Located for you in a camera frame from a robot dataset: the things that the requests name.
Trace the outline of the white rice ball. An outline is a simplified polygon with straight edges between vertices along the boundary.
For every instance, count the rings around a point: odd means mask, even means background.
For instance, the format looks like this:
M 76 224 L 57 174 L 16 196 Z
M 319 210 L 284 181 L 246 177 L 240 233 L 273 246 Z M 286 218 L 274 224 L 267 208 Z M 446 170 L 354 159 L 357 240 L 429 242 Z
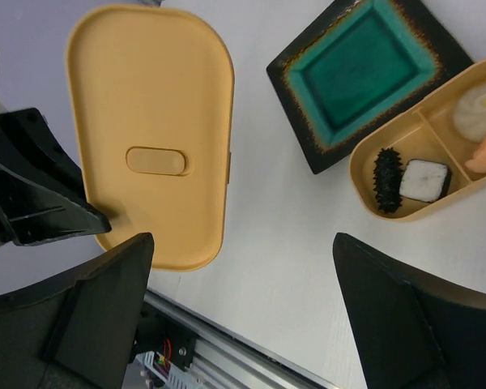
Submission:
M 480 143 L 486 137 L 486 84 L 470 89 L 453 112 L 455 130 L 465 139 Z

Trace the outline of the black seaweed piece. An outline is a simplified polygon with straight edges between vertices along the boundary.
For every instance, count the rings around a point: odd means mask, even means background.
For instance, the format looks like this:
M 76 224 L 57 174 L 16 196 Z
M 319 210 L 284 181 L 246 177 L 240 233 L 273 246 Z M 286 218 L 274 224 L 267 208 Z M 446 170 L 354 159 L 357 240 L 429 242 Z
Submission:
M 373 169 L 373 189 L 379 211 L 394 213 L 401 207 L 399 188 L 402 176 L 399 153 L 392 147 L 382 148 L 377 154 Z

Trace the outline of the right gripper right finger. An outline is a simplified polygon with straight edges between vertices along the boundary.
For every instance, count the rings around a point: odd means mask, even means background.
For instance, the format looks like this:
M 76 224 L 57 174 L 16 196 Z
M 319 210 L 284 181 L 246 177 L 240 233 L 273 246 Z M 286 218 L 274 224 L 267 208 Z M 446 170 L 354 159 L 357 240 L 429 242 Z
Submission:
M 369 388 L 486 388 L 486 293 L 347 233 L 333 258 Z

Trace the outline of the white tofu cube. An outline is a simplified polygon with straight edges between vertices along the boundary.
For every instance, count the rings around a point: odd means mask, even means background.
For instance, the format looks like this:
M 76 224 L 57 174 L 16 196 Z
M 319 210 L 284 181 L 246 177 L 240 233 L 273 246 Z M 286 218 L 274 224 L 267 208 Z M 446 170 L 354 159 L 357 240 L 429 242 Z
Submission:
M 452 171 L 448 165 L 412 159 L 404 170 L 399 194 L 407 199 L 434 203 L 448 194 Z

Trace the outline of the orange lunch box lid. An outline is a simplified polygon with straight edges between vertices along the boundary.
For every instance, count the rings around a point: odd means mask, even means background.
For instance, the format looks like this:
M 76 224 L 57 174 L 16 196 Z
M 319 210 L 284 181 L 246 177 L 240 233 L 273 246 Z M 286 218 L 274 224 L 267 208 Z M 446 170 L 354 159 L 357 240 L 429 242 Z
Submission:
M 66 68 L 87 200 L 112 227 L 100 246 L 149 232 L 154 268 L 207 265 L 231 158 L 234 70 L 218 33 L 187 11 L 103 6 L 75 26 Z

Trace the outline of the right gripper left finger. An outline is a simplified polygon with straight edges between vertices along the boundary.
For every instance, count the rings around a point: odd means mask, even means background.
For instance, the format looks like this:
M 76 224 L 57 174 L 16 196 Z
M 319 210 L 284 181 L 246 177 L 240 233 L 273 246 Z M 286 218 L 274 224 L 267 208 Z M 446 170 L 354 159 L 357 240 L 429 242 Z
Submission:
M 0 296 L 0 388 L 119 388 L 154 241 L 139 233 L 85 263 Z

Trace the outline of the orange lunch box base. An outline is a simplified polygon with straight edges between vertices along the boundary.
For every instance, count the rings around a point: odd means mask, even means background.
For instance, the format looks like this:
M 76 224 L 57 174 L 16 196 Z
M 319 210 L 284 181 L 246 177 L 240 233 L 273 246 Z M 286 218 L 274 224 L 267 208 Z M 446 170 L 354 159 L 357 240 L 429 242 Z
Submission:
M 421 218 L 486 184 L 486 60 L 375 130 L 352 152 L 362 204 L 392 221 Z

